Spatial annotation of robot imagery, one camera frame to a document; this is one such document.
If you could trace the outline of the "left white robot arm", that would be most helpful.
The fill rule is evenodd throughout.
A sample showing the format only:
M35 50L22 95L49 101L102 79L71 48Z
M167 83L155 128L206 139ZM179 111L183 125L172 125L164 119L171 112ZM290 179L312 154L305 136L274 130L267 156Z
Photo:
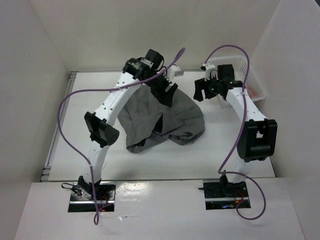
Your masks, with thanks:
M88 200L93 200L100 193L102 167L111 145L120 132L114 128L116 119L130 97L140 88L148 86L151 95L162 105L171 107L177 84L172 80L182 76L181 67L171 64L168 69L159 68L164 58L150 49L145 57L130 58L122 68L115 90L111 91L106 100L93 112L84 116L90 133L91 146L88 154L90 172L83 173L78 179L81 193Z

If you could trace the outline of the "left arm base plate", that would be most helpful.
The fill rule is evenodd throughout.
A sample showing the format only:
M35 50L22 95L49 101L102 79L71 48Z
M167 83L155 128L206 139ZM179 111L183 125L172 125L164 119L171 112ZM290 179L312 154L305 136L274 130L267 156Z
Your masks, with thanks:
M68 205L69 213L95 212L95 202L92 197L87 197L80 187L75 183L63 182L63 189L70 190ZM116 184L113 182L102 182L98 187L96 197L100 212L113 212L115 209Z

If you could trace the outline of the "grey pleated skirt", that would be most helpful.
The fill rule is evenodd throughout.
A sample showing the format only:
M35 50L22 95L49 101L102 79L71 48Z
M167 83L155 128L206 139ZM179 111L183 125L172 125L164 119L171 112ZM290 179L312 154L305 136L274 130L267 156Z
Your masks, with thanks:
M139 154L170 140L180 146L194 143L205 132L204 114L183 91L174 92L172 107L158 102L142 85L118 115L126 133L126 149Z

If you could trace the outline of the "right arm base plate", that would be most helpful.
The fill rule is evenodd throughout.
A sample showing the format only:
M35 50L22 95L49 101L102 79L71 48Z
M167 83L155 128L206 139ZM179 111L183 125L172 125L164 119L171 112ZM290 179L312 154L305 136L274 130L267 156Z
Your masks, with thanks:
M238 183L228 182L225 176L219 179L204 180L203 191L206 210L229 210L251 208L247 185L244 181Z

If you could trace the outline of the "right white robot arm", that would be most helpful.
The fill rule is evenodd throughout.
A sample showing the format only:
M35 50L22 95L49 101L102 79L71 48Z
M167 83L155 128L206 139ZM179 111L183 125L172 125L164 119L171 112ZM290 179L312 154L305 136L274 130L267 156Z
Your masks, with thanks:
M242 130L236 138L234 149L239 159L231 169L221 171L218 193L224 197L234 197L245 186L245 178L255 162L265 161L275 152L278 124L274 119L267 118L251 100L244 83L236 80L231 64L215 66L205 63L201 69L203 78L195 80L193 98L199 102L221 96L227 101L241 121Z

